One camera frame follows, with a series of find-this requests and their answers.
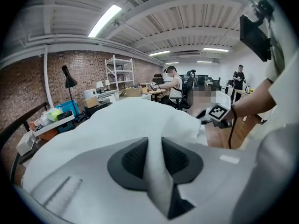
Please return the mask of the small white box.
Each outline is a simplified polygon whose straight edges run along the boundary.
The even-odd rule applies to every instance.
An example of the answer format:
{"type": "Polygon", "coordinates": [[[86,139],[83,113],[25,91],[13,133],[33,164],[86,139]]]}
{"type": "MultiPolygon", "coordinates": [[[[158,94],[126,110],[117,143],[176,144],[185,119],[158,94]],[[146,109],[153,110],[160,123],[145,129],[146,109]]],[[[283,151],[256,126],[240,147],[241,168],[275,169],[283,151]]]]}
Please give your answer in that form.
{"type": "Polygon", "coordinates": [[[25,133],[18,145],[16,146],[16,150],[20,156],[25,155],[26,153],[32,150],[33,144],[35,142],[35,136],[33,135],[33,131],[25,133]]]}

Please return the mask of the white shelf rack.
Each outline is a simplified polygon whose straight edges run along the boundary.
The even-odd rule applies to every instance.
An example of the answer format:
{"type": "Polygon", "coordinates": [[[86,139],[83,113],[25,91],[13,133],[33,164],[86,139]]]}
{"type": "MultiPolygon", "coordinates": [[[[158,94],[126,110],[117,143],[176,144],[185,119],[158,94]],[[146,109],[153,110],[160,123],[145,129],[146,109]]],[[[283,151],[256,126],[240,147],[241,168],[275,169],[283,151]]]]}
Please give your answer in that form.
{"type": "Polygon", "coordinates": [[[110,82],[110,90],[121,91],[135,85],[133,59],[120,59],[113,55],[105,59],[106,80],[110,82]]]}

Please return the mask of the person's right forearm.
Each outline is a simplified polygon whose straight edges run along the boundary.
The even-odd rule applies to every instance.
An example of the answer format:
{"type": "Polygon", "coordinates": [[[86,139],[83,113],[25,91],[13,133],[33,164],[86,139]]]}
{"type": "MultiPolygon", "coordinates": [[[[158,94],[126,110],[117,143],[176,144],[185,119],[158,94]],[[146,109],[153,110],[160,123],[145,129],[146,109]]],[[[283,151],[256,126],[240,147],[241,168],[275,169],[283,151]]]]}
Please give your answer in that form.
{"type": "Polygon", "coordinates": [[[252,94],[234,102],[231,111],[224,119],[241,118],[271,110],[276,106],[276,102],[269,92],[272,84],[271,80],[265,79],[252,94]]]}

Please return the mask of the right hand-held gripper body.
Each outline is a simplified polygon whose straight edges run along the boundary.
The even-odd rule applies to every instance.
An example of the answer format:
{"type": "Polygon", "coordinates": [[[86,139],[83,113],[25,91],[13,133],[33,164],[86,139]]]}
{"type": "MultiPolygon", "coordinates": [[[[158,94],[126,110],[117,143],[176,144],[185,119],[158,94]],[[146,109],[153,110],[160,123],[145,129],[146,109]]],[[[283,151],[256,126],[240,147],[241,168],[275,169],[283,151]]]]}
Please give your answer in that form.
{"type": "Polygon", "coordinates": [[[211,96],[211,103],[206,110],[206,116],[212,121],[215,127],[232,127],[233,121],[225,119],[231,110],[231,98],[229,95],[214,91],[211,96]]]}

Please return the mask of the white pillow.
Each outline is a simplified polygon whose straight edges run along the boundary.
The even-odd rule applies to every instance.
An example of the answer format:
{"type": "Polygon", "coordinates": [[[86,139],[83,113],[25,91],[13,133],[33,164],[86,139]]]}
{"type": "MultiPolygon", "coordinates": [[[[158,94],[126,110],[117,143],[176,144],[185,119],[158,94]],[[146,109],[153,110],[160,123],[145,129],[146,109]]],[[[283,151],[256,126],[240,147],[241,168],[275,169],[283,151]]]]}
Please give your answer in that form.
{"type": "Polygon", "coordinates": [[[86,151],[137,138],[147,138],[146,161],[142,168],[149,185],[147,196],[167,221],[173,179],[165,167],[161,138],[206,143],[200,120],[167,105],[129,98],[97,111],[74,130],[54,137],[31,159],[22,188],[30,191],[46,176],[86,151]]]}

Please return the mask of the open cardboard box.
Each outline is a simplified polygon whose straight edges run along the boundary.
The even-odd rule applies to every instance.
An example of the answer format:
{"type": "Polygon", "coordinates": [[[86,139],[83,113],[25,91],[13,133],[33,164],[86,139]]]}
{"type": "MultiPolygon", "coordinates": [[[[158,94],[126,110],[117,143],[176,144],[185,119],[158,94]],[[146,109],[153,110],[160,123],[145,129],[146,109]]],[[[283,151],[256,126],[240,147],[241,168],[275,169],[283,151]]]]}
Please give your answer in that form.
{"type": "Polygon", "coordinates": [[[131,87],[125,89],[125,97],[132,98],[132,97],[141,97],[142,96],[142,87],[131,87]]]}

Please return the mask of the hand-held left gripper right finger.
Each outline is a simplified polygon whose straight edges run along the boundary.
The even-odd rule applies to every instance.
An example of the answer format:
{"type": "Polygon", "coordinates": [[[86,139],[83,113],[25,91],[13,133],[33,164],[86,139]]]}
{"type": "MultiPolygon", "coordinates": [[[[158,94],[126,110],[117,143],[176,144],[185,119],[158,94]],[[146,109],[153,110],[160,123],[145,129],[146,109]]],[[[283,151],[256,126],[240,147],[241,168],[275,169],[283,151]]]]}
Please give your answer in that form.
{"type": "Polygon", "coordinates": [[[244,151],[162,138],[173,179],[169,224],[231,224],[255,166],[257,147],[244,151]]]}

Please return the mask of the black headrest office chair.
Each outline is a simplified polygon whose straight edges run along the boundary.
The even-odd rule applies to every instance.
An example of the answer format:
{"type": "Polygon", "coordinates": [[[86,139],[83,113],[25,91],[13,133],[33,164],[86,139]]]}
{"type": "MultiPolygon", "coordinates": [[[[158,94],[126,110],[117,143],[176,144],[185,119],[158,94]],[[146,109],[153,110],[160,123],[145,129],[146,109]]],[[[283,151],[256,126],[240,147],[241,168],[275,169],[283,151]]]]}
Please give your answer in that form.
{"type": "Polygon", "coordinates": [[[159,74],[159,73],[155,74],[154,78],[152,79],[152,82],[154,82],[154,83],[156,83],[158,85],[163,84],[164,83],[164,79],[163,79],[162,74],[159,74]]]}

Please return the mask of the black metal railing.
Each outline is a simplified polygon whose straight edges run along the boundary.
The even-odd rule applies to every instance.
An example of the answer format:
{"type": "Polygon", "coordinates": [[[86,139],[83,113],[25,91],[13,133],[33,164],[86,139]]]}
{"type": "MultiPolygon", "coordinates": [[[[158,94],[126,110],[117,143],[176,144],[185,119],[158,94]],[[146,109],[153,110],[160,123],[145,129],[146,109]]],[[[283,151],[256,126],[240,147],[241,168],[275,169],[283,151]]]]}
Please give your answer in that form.
{"type": "MultiPolygon", "coordinates": [[[[36,106],[32,110],[28,111],[24,115],[20,116],[14,122],[12,122],[9,126],[7,126],[1,133],[0,133],[0,151],[9,140],[9,138],[14,134],[14,132],[23,125],[27,131],[29,131],[29,124],[27,120],[33,116],[36,112],[44,108],[47,110],[48,102],[41,103],[40,105],[36,106]]],[[[11,166],[9,180],[12,184],[15,184],[15,173],[18,166],[18,162],[21,155],[19,153],[16,154],[13,164],[11,166]]]]}

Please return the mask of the white tray of clutter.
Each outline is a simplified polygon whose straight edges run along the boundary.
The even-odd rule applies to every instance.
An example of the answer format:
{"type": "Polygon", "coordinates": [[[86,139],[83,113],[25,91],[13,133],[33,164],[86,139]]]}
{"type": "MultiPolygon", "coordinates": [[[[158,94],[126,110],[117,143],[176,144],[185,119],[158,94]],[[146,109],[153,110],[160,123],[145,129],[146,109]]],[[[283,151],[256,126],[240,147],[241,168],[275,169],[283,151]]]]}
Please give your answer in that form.
{"type": "Polygon", "coordinates": [[[40,118],[38,118],[34,124],[35,128],[33,135],[35,137],[46,133],[49,130],[64,125],[70,121],[74,121],[75,116],[72,111],[63,112],[61,108],[50,108],[44,111],[40,118]]]}

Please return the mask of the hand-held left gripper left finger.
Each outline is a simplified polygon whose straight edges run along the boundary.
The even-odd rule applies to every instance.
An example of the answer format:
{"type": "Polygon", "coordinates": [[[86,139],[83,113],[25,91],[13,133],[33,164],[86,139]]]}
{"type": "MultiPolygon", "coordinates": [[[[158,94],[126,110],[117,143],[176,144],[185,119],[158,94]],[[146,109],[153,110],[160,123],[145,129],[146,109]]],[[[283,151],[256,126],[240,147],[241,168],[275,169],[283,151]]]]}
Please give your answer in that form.
{"type": "Polygon", "coordinates": [[[43,178],[26,203],[44,224],[161,224],[142,178],[148,139],[86,151],[43,178]]]}

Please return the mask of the white vertical pipe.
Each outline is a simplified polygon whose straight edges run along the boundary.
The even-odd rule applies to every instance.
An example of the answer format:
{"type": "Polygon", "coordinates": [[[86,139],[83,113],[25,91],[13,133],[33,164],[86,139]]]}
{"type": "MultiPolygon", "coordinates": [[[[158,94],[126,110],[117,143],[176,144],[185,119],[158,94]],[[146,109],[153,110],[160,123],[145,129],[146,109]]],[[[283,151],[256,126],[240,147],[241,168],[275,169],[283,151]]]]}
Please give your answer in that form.
{"type": "Polygon", "coordinates": [[[43,73],[44,73],[44,84],[45,84],[45,91],[48,103],[50,105],[50,108],[53,108],[53,101],[50,93],[50,87],[49,87],[49,77],[48,77],[48,46],[45,46],[44,48],[44,56],[43,56],[43,73]]]}

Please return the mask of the black flat box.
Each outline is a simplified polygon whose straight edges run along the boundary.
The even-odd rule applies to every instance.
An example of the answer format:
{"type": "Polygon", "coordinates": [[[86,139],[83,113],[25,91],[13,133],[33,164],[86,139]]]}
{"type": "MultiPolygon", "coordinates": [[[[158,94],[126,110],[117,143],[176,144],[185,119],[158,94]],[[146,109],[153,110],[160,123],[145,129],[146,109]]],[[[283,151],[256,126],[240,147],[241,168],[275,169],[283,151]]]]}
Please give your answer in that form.
{"type": "Polygon", "coordinates": [[[109,102],[109,103],[100,102],[98,105],[91,107],[91,108],[84,107],[84,111],[88,117],[91,117],[98,110],[106,108],[106,107],[110,106],[111,104],[112,104],[111,102],[109,102]]]}

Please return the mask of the small closed cardboard box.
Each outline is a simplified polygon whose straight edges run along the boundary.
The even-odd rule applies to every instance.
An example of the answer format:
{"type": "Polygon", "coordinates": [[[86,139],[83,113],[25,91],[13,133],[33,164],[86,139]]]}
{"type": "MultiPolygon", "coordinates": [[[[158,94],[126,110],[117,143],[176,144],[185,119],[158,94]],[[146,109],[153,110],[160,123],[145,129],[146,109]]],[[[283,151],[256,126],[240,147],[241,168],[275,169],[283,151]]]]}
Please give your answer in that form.
{"type": "Polygon", "coordinates": [[[99,105],[99,101],[98,101],[97,97],[91,97],[91,98],[83,100],[83,106],[85,108],[90,109],[90,108],[96,107],[98,105],[99,105]]]}

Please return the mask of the blue plastic bin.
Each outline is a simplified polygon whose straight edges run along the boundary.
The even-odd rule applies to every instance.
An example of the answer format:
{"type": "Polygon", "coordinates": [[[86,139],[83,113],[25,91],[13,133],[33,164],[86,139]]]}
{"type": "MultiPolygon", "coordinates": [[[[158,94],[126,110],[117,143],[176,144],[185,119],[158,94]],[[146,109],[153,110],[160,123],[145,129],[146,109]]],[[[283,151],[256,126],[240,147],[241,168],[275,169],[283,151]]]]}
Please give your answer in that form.
{"type": "Polygon", "coordinates": [[[62,112],[72,111],[75,117],[80,114],[77,102],[74,99],[58,104],[55,108],[60,109],[62,112]]]}

